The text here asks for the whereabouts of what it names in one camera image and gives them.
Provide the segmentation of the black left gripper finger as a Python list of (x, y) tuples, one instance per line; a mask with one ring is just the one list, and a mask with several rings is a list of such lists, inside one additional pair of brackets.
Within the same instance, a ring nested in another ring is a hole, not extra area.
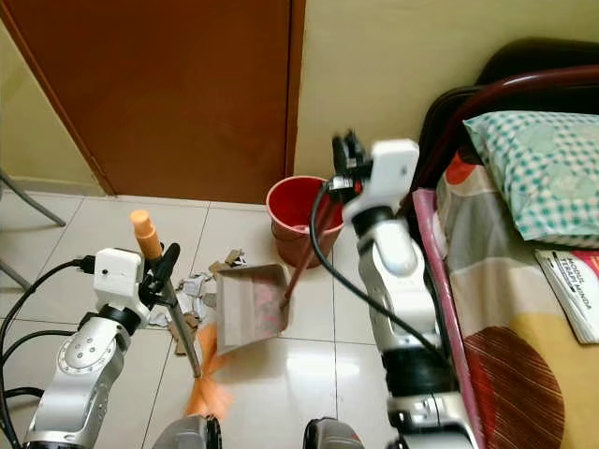
[(153, 278), (155, 281), (168, 282), (168, 279), (174, 274), (180, 251), (179, 244), (176, 242), (171, 243), (164, 249), (161, 257), (155, 258), (153, 262)]

